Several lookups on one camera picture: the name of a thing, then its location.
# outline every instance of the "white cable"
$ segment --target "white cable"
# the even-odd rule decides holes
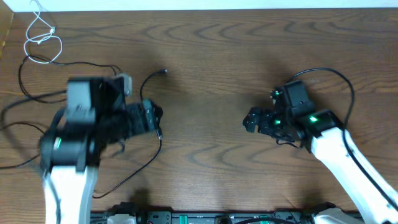
[[[33,10],[33,13],[36,15],[36,19],[34,19],[33,22],[32,22],[32,23],[29,25],[29,27],[26,29],[26,39],[27,39],[27,40],[25,41],[25,44],[24,44],[24,51],[25,51],[26,56],[28,56],[29,54],[27,53],[26,46],[27,46],[27,44],[28,44],[29,42],[37,43],[37,45],[40,45],[42,42],[45,42],[46,40],[49,40],[49,39],[51,39],[51,38],[56,38],[56,39],[58,39],[58,40],[60,41],[60,46],[61,46],[61,48],[60,48],[59,53],[58,53],[53,59],[51,59],[51,61],[49,61],[49,62],[40,62],[40,61],[36,61],[36,60],[34,60],[33,58],[29,57],[29,59],[31,59],[32,61],[34,61],[34,62],[36,62],[36,63],[41,63],[41,64],[50,63],[50,62],[53,62],[53,61],[62,53],[62,40],[61,40],[61,38],[57,37],[56,35],[53,35],[53,34],[55,33],[55,27],[50,26],[50,24],[46,23],[46,22],[40,17],[40,12],[42,11],[42,6],[41,6],[40,3],[38,2],[38,0],[31,0],[29,4],[32,4],[32,2],[35,2],[35,3],[36,3],[37,7],[39,8],[39,11],[36,13],[36,12]],[[32,27],[32,25],[33,25],[38,19],[40,19],[45,25],[47,25],[47,26],[50,28],[50,32],[49,32],[49,33],[46,33],[46,34],[41,34],[41,35],[38,35],[38,36],[35,36],[35,37],[30,38],[30,37],[29,37],[29,30],[30,30],[30,28]]]

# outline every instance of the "wooden table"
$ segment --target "wooden table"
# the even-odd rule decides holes
[[[34,18],[16,14],[0,62],[0,104],[22,97],[17,69],[25,30]],[[249,134],[241,122],[252,106],[272,106],[268,92],[312,67],[344,73],[356,90],[349,131],[360,150],[398,188],[398,10],[312,9],[253,11],[71,12],[44,14],[64,43],[59,62],[116,64],[134,79],[134,96],[152,72],[144,94],[163,107],[164,144],[159,157],[114,193],[94,200],[93,210],[120,201],[174,210],[273,210],[333,202],[355,210],[323,164],[304,149],[278,146]],[[47,32],[37,24],[32,35]],[[56,40],[33,54],[52,57]],[[86,65],[27,62],[23,81],[33,95],[66,88],[69,77],[110,77],[111,70]],[[302,77],[319,108],[344,118],[347,84],[327,72]],[[7,120],[49,125],[62,103],[29,103]],[[40,133],[10,129],[23,149],[0,135],[0,165],[37,153]],[[150,134],[132,138],[126,152],[101,162],[98,193],[109,190],[146,163],[159,142]],[[118,150],[111,146],[104,156]],[[0,223],[43,223],[44,196],[34,164],[0,171]]]

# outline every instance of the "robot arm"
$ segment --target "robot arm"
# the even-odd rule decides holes
[[[253,133],[258,132],[291,144],[300,141],[309,153],[319,159],[337,178],[351,197],[366,223],[396,223],[398,211],[385,196],[375,188],[353,157],[376,181],[395,204],[397,192],[380,176],[356,147],[346,131],[346,140],[352,155],[343,143],[342,122],[330,111],[315,111],[315,104],[308,99],[303,83],[290,82],[271,91],[274,110],[251,108],[243,125]],[[344,216],[338,208],[319,212],[313,217],[315,223],[355,223],[356,220]]]
[[[131,88],[127,75],[68,81],[67,107],[57,112],[40,139],[47,224],[89,223],[106,145],[160,131],[162,108],[151,100],[127,105]],[[59,127],[64,115],[65,124]]]

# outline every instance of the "white arm segment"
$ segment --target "white arm segment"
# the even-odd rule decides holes
[[[369,175],[379,184],[390,198],[397,201],[397,192],[380,176],[375,168],[355,146],[351,136],[346,132],[347,143],[352,148],[355,158],[366,169]],[[348,155],[343,143],[342,132],[332,128],[322,132],[322,136],[312,139],[311,152],[337,178],[357,206],[365,223],[398,222],[398,212],[377,191],[375,186],[360,171]]]
[[[43,180],[46,224],[90,223],[91,198],[98,168],[55,166]]]

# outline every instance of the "white wall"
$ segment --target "white wall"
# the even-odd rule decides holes
[[[14,12],[32,10],[29,6],[30,0],[3,1]],[[39,0],[39,2],[46,11],[53,12],[398,7],[398,0]]]

